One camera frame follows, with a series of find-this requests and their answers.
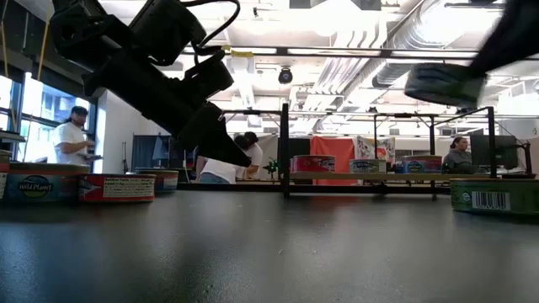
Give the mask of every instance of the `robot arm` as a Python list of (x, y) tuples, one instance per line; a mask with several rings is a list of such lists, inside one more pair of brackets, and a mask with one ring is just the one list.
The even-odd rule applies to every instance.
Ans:
[[(51, 35), (58, 54), (88, 70), (84, 92), (99, 95), (105, 88), (155, 121), (186, 149), (248, 167), (250, 160), (227, 134), (222, 112), (207, 99), (233, 84), (222, 63), (225, 52), (204, 44), (228, 26), (206, 36), (188, 6), (218, 0), (147, 0), (129, 26), (107, 14), (97, 0), (53, 0)], [(184, 79), (165, 77), (156, 67), (172, 65), (190, 43), (207, 60)]]

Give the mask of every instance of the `ceiling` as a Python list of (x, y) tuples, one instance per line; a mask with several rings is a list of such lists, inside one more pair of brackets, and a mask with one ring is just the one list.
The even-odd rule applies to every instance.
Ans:
[[(46, 19), (49, 0), (16, 1), (36, 16)], [(128, 24), (145, 1), (99, 2), (108, 13)], [(255, 53), (263, 51), (254, 49), (261, 46), (475, 51), (501, 14), (500, 11), (455, 9), (445, 5), (467, 0), (424, 0), (406, 22), (400, 23), (418, 5), (419, 0), (382, 0), (380, 12), (361, 10), (352, 0), (322, 0), (313, 8), (297, 8), (304, 7), (304, 0), (240, 2), (242, 10), (239, 17), (212, 44), (249, 46)], [(211, 3), (189, 10), (210, 33), (232, 15), (234, 6), (230, 3)], [(290, 101), (294, 110), (303, 111), (364, 113), (369, 107), (377, 106), (379, 112), (381, 109), (393, 113), (417, 110), (423, 113), (455, 112), (455, 109), (418, 102), (403, 95), (407, 71), (411, 64), (419, 60), (390, 62), (376, 58), (308, 56), (254, 56), (250, 61), (244, 59), (239, 64), (237, 60), (227, 61), (236, 79), (235, 84), (211, 98), (224, 109), (245, 109), (249, 106), (246, 99), (250, 98), (254, 99), (251, 105), (256, 109), (278, 109), (282, 102)], [(469, 61), (451, 62), (466, 65)], [(177, 64), (166, 68), (165, 73), (170, 77), (182, 77), (183, 71), (193, 65), (192, 56), (182, 55)], [(279, 84), (277, 80), (283, 66), (289, 67), (293, 74), (292, 83), (287, 85)], [(390, 77), (381, 77), (381, 72)], [(388, 88), (372, 87), (373, 77), (377, 77), (379, 82), (387, 82)], [(536, 79), (539, 79), (539, 61), (521, 62), (494, 71), (485, 88), (483, 102), (496, 105), (500, 94), (535, 93), (535, 88), (532, 91), (526, 88)], [(539, 114), (539, 109), (530, 114)], [(243, 121), (239, 117), (233, 120)], [(262, 121), (265, 125), (273, 123), (269, 119)], [(323, 116), (292, 118), (291, 123), (294, 125), (296, 121), (300, 126), (292, 126), (292, 131), (308, 132), (320, 128), (320, 125), (338, 129), (343, 125), (337, 125)], [(344, 123), (349, 121), (350, 117), (347, 117)]]

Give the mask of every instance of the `duct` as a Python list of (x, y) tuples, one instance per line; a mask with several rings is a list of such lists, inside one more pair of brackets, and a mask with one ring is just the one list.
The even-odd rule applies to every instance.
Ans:
[[(452, 0), (423, 1), (402, 27), (395, 32), (395, 35), (387, 41), (386, 48), (442, 49), (458, 39), (466, 33), (467, 23), (455, 22), (458, 16), (450, 8), (446, 8), (446, 4), (450, 1)], [(375, 75), (369, 73), (382, 65), (383, 67)], [(383, 59), (369, 60), (357, 73), (356, 79), (344, 90), (343, 95), (346, 99), (354, 95), (354, 98), (366, 100), (357, 92), (358, 88), (364, 85), (381, 88), (380, 96), (382, 96), (385, 93), (383, 88), (391, 87), (397, 79), (410, 70), (412, 65), (394, 61), (386, 62)]]

